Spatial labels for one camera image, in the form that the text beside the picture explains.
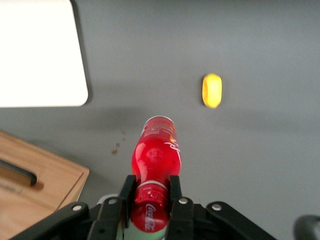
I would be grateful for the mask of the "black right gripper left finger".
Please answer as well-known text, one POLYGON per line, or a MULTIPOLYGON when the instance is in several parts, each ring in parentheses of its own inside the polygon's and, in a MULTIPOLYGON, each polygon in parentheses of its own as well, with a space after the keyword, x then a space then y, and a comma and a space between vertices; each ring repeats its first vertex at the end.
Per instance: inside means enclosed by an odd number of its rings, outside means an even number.
POLYGON ((137 188, 136 176, 128 175, 117 196, 106 198, 99 205, 97 218, 93 221, 88 240, 123 240, 129 227, 130 213, 137 188))

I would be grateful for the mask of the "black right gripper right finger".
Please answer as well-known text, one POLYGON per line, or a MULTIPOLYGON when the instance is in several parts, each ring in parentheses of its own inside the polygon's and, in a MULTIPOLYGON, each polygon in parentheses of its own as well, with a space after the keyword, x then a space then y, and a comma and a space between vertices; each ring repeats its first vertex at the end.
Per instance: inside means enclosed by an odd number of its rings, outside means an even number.
POLYGON ((166 240, 192 240, 194 238, 194 203, 182 195, 180 177, 170 177, 170 219, 166 240))

